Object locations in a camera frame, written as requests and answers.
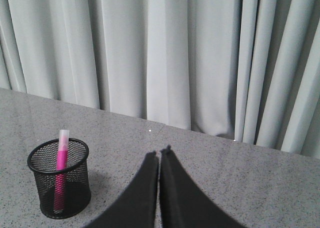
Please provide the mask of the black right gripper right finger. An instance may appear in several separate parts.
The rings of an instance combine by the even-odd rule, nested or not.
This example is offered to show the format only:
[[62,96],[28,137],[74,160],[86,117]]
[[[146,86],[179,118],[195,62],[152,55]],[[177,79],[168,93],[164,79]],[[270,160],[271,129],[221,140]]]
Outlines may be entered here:
[[159,203],[164,228],[242,228],[195,184],[168,145],[161,151]]

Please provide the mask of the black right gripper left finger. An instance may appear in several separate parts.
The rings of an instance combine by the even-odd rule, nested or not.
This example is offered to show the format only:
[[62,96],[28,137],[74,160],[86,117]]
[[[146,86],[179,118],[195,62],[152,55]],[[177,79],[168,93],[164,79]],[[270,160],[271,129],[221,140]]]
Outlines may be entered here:
[[148,152],[133,180],[88,228],[153,228],[158,193],[159,158]]

